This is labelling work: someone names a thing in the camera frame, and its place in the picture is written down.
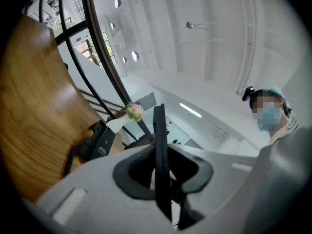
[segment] glass window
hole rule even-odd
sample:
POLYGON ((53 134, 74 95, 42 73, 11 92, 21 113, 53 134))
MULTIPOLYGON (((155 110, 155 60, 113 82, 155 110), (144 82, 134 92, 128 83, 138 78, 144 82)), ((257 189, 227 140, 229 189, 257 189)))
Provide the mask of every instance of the glass window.
POLYGON ((89 50, 82 53, 85 57, 89 58, 91 56, 91 53, 89 50))
POLYGON ((97 62, 99 62, 99 57, 98 57, 98 55, 96 54, 96 59, 97 59, 97 62))
POLYGON ((82 43, 79 43, 76 45, 76 48, 77 50, 81 53, 85 50, 87 50, 89 47, 88 47, 88 44, 86 41, 83 41, 82 43))
POLYGON ((107 47, 107 50, 108 50, 108 53, 109 53, 109 56, 113 56, 113 51, 112 51, 112 48, 111 48, 111 45, 109 44, 109 41, 105 41, 105 45, 107 47))
POLYGON ((106 32, 102 32, 102 36, 103 36, 103 38, 104 38, 104 41, 107 41, 107 40, 108 40, 107 35, 106 35, 106 32))
POLYGON ((117 62, 116 62, 115 56, 112 56, 111 59, 112 59, 112 61, 113 61, 113 64, 116 65, 117 62))
MULTIPOLYGON (((103 35, 103 39, 104 39, 106 48, 107 48, 107 50, 108 50, 108 53, 109 53, 109 55, 110 55, 110 57, 111 57, 111 59, 112 59, 112 62, 113 62, 114 65, 116 65, 116 64, 117 64, 117 61, 116 61, 116 58, 115 58, 115 56, 114 56, 112 47, 111 47, 111 45, 110 45, 110 43, 109 43, 109 40, 108 40, 108 38, 107 38, 106 32, 102 32, 102 35, 103 35)), ((98 57, 98 54, 97 54, 97 52, 96 52, 96 49, 95 49, 95 47, 94 47, 94 45, 93 45, 93 42, 92 42, 92 39, 91 39, 91 38, 89 38, 89 39, 87 39, 87 40, 85 40, 85 41, 83 41, 83 42, 77 44, 77 45, 75 46, 75 49, 77 49, 80 53, 82 53, 85 57, 87 57, 87 58, 88 58, 90 61, 92 61, 92 62, 94 62, 94 61, 95 61, 95 58, 96 58, 99 67, 100 67, 101 69, 104 70, 103 65, 102 65, 102 63, 100 62, 100 59, 99 59, 99 57, 98 57)))
POLYGON ((66 20, 65 20, 65 23, 66 23, 66 24, 72 23, 72 19, 71 19, 71 18, 66 19, 66 20))
POLYGON ((94 46, 93 41, 92 41, 91 38, 89 38, 88 41, 89 41, 89 44, 90 44, 91 47, 94 46))

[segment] headset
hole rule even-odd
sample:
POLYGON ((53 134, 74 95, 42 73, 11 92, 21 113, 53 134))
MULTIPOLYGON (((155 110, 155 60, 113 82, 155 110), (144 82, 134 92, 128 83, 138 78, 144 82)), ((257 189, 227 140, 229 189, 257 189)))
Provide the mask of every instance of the headset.
POLYGON ((253 96, 254 92, 255 92, 254 87, 249 86, 248 88, 246 88, 244 95, 242 97, 242 100, 246 101, 248 98, 251 98, 253 96))

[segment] wooden panel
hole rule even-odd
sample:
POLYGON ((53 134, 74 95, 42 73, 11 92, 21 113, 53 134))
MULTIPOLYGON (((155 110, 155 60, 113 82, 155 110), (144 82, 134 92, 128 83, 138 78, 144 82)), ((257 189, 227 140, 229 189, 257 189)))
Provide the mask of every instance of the wooden panel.
MULTIPOLYGON (((22 16, 0 65, 1 156, 20 195, 34 202, 62 178, 71 147, 101 118, 74 85, 45 25, 22 16)), ((122 150, 116 136, 111 153, 122 150)), ((82 162, 76 158, 73 169, 82 162)))

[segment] fluorescent light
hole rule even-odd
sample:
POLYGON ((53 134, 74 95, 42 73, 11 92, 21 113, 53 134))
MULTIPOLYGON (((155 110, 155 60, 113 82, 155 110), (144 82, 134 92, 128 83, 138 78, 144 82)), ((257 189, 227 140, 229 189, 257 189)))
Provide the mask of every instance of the fluorescent light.
POLYGON ((194 110, 190 109, 189 107, 185 106, 184 104, 180 103, 180 106, 184 107, 186 110, 190 111, 192 114, 196 115, 197 117, 202 118, 202 116, 199 113, 195 112, 194 110))

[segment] face mask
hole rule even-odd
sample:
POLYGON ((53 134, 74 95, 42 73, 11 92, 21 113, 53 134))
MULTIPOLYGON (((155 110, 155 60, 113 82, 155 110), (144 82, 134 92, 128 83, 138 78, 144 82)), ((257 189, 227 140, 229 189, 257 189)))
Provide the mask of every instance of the face mask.
POLYGON ((257 113, 258 128, 261 132, 272 132, 281 122, 282 113, 275 103, 269 102, 268 106, 263 108, 263 113, 257 113))

